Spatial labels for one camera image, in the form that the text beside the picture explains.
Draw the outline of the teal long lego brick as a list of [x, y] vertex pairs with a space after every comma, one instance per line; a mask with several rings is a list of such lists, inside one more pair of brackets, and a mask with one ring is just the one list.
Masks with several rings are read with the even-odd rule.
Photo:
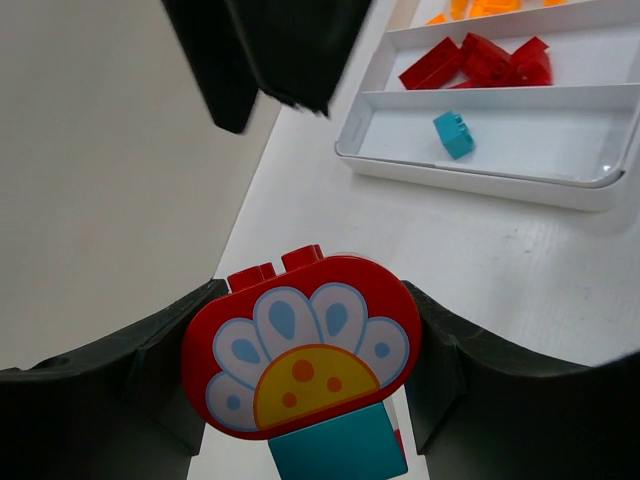
[[408, 472], [391, 401], [268, 441], [282, 479], [391, 479]]

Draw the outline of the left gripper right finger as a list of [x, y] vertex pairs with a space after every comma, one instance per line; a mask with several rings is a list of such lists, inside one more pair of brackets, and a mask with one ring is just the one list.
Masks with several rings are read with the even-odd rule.
[[635, 479], [639, 357], [584, 366], [499, 337], [411, 289], [422, 346], [405, 391], [433, 479]]

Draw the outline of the red sloped lego block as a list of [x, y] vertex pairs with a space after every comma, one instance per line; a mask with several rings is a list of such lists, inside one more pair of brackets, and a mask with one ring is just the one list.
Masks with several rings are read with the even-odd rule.
[[440, 89], [459, 74], [474, 87], [502, 87], [515, 79], [511, 55], [490, 40], [468, 33], [458, 46], [446, 37], [399, 75], [407, 90]]

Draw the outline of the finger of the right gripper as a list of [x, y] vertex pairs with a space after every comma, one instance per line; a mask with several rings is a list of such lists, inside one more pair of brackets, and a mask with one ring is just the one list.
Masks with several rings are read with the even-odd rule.
[[259, 93], [328, 115], [371, 0], [163, 0], [213, 123], [245, 131]]

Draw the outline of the red curved lego piece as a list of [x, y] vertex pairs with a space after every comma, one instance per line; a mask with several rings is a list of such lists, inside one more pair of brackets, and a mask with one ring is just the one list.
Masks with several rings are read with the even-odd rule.
[[467, 80], [451, 86], [451, 89], [469, 89], [473, 87], [474, 87], [474, 84], [470, 80]]

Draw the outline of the red flower lego block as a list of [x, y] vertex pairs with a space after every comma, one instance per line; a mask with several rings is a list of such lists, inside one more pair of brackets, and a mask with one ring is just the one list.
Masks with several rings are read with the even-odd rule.
[[378, 403], [414, 367], [421, 320], [408, 288], [356, 254], [317, 245], [231, 274], [182, 343], [181, 379], [201, 417], [264, 440]]

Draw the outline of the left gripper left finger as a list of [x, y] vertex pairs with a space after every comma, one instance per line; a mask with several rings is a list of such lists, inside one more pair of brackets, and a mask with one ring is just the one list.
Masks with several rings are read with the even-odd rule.
[[186, 478], [205, 424], [181, 384], [182, 339], [227, 292], [212, 279], [92, 343], [2, 370], [2, 478]]

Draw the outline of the red arch lego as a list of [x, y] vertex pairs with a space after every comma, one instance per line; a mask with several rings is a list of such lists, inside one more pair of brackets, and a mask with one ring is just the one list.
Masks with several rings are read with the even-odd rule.
[[550, 86], [553, 73], [549, 46], [537, 36], [531, 37], [513, 52], [510, 64], [514, 69], [517, 86]]

